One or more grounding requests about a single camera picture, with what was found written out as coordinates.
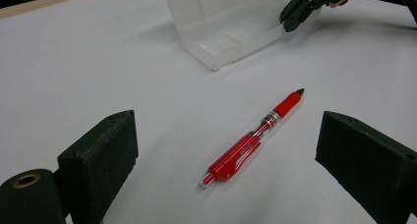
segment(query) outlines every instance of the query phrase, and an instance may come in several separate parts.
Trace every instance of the clear plastic container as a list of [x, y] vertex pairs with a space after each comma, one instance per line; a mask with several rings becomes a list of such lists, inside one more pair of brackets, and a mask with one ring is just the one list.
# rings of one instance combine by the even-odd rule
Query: clear plastic container
[[167, 0], [182, 45], [214, 71], [274, 43], [290, 0]]

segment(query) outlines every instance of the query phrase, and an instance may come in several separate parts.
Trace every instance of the black pen tip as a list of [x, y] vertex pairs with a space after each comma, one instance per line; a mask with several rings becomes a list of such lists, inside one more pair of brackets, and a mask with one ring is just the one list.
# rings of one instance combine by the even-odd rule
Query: black pen tip
[[299, 93], [300, 95], [303, 95], [303, 93], [304, 93], [304, 88], [300, 88], [299, 90], [297, 90], [297, 93]]

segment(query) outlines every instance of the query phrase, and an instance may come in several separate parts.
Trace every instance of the white table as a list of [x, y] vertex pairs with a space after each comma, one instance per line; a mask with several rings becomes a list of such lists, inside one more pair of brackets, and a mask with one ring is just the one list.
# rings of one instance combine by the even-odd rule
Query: white table
[[[375, 223], [315, 161], [323, 112], [417, 150], [417, 32], [405, 7], [324, 8], [219, 72], [182, 48], [165, 0], [56, 4], [0, 20], [0, 43], [1, 183], [55, 171], [101, 119], [135, 110], [139, 158], [104, 223]], [[200, 189], [211, 163], [301, 87], [301, 104], [250, 162]]]

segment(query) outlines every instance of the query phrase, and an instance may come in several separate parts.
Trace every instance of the table surface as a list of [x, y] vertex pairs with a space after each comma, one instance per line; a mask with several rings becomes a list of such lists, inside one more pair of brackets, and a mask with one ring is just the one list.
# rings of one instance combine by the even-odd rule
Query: table surface
[[[0, 43], [2, 182], [55, 171], [101, 119], [135, 110], [139, 158], [104, 223], [375, 223], [315, 161], [324, 111], [417, 149], [417, 32], [405, 7], [325, 7], [218, 72], [181, 46], [166, 0], [56, 4], [0, 20]], [[250, 162], [201, 189], [211, 163], [301, 87]]]

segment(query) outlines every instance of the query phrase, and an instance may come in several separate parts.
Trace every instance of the red pen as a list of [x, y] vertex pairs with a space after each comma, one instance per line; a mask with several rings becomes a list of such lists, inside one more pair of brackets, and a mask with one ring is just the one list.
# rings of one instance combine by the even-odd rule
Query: red pen
[[304, 88], [290, 93], [279, 103], [254, 130], [237, 141], [208, 168], [208, 174], [200, 184], [206, 188], [212, 181], [227, 181], [246, 159], [261, 145], [261, 139], [301, 100]]

